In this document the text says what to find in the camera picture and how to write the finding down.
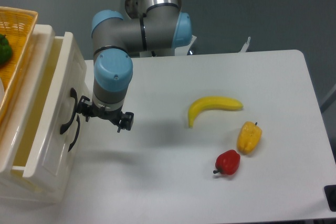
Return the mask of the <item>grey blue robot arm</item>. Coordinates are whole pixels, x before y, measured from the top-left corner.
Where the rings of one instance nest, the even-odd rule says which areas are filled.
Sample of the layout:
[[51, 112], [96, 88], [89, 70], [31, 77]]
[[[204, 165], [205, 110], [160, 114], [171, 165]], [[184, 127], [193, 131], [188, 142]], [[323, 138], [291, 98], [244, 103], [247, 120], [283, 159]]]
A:
[[192, 41], [189, 14], [178, 0], [142, 0], [136, 18], [126, 20], [113, 10], [92, 19], [94, 83], [92, 98], [81, 98], [78, 113], [86, 119], [110, 121], [118, 130], [130, 130], [134, 115], [122, 112], [133, 75], [131, 54], [187, 46]]

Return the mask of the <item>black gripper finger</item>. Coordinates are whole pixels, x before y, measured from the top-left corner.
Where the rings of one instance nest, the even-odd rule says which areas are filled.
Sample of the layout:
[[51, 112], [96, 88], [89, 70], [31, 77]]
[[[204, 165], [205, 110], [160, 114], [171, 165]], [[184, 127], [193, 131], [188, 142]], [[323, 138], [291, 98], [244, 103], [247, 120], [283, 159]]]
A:
[[132, 129], [133, 121], [134, 121], [133, 112], [121, 113], [118, 122], [117, 132], [120, 133], [121, 130], [130, 131]]
[[78, 114], [85, 117], [86, 122], [89, 121], [92, 112], [92, 102], [88, 97], [82, 95], [78, 102]]

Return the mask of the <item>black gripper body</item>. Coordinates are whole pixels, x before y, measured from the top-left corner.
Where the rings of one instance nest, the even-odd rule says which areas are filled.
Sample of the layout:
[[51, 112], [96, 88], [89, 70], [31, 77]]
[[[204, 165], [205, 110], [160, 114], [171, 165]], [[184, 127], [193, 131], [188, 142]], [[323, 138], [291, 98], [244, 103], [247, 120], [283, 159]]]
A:
[[103, 120], [108, 120], [112, 124], [120, 124], [122, 106], [117, 109], [110, 109], [106, 106], [96, 106], [94, 103], [91, 105], [90, 116], [98, 117]]

